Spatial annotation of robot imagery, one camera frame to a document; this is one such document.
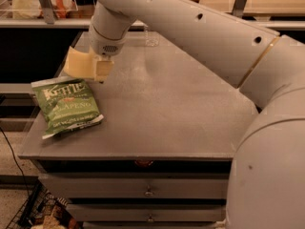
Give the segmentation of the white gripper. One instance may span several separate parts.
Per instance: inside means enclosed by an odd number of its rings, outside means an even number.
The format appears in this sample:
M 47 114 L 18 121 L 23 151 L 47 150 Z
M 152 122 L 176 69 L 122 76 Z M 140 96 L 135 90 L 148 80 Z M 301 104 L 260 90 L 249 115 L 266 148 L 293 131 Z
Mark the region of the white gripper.
M 95 57 L 93 60 L 93 79 L 98 82 L 104 82 L 114 66 L 111 56 L 121 52 L 125 41 L 128 28 L 123 26 L 95 26 L 90 25 L 89 40 L 93 51 L 99 55 L 108 55 Z

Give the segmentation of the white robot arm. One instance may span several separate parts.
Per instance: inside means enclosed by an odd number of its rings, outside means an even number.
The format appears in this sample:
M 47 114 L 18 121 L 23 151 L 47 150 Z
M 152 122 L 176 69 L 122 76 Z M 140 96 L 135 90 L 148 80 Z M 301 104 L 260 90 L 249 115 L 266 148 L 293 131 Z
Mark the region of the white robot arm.
M 261 112 L 239 142 L 226 229 L 305 229 L 305 56 L 302 43 L 188 0 L 97 0 L 92 46 L 140 20 Z

